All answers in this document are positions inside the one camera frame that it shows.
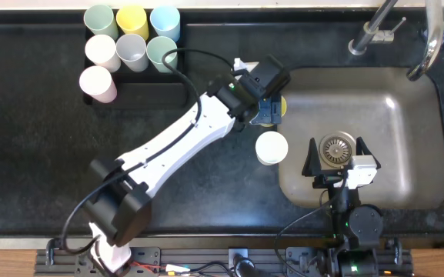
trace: faucet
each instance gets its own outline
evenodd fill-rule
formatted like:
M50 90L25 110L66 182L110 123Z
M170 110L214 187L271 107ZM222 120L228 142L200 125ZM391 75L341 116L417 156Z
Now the faucet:
M392 7L398 0L386 0L379 10L374 14L370 22L366 22L362 31L356 39L350 41L348 48L353 55L362 55L367 50L367 45L370 43L388 43L394 39L394 31L406 20L403 20L392 31L380 31L379 25L384 18L389 14ZM439 54L440 46L443 37L443 18L442 18L442 3L441 0L425 0L427 25L429 34L427 37L427 46L423 54L422 61L413 66L406 77L410 81L416 81L424 75L436 60Z

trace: faucet handle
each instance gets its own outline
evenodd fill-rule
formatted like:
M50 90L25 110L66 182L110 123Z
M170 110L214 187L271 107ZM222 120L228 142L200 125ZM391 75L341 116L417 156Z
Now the faucet handle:
M379 30L372 38L370 43L391 43L394 41L394 32L406 21L406 17L403 17L401 21L392 30Z

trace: sink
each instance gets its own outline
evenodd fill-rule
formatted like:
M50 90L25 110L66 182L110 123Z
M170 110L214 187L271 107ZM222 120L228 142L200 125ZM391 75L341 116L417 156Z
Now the sink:
M296 205L316 207L321 189L302 176L315 138L323 169L349 162L362 137L382 168L359 189L362 203L383 209L431 209L444 201L444 131L439 97L427 76L407 68L302 68L282 91L287 112L278 132L289 143L279 184Z

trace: drain strainer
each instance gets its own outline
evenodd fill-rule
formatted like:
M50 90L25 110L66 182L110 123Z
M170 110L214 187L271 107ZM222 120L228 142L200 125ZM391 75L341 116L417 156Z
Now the drain strainer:
M334 132L321 140L321 158L332 167L339 168L345 164L354 152L355 140L345 132Z

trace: wooden surface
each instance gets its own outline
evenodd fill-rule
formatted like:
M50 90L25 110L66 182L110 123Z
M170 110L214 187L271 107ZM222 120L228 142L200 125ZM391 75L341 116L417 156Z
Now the wooden surface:
M444 277L444 249L412 250L415 276ZM0 277L33 276L35 250L0 250Z

